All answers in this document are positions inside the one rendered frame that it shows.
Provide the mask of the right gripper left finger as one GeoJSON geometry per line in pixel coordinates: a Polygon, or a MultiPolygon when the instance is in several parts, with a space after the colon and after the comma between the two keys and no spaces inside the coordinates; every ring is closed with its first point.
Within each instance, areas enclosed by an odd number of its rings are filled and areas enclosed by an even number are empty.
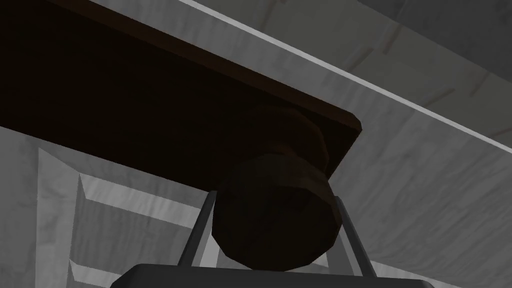
{"type": "Polygon", "coordinates": [[[191,267],[198,251],[202,236],[208,223],[208,219],[214,207],[217,191],[212,190],[201,207],[190,236],[186,242],[183,252],[180,255],[178,266],[191,267]]]}

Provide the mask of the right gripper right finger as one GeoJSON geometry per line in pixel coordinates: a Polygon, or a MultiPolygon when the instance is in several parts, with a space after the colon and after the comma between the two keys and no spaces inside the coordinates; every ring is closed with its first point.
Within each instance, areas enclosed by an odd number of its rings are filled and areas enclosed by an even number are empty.
{"type": "Polygon", "coordinates": [[[351,250],[354,253],[358,267],[363,277],[377,278],[377,274],[368,258],[367,252],[359,238],[353,222],[339,196],[336,196],[337,205],[342,218],[342,226],[347,235],[351,250]]]}

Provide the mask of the dark brown round door knob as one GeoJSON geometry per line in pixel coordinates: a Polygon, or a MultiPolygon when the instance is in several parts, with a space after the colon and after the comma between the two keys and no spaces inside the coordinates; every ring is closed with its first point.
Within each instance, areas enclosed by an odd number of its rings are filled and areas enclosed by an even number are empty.
{"type": "Polygon", "coordinates": [[[217,147],[211,234],[252,270],[289,271],[331,248],[342,224],[326,177],[320,128],[298,110],[260,106],[242,114],[217,147]]]}

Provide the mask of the dark brown door plate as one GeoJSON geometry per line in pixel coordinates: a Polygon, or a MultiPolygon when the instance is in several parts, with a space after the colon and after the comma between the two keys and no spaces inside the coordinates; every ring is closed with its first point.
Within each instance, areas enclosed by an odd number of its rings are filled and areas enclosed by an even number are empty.
{"type": "Polygon", "coordinates": [[[90,0],[0,0],[0,127],[204,191],[261,154],[332,176],[350,112],[90,0]]]}

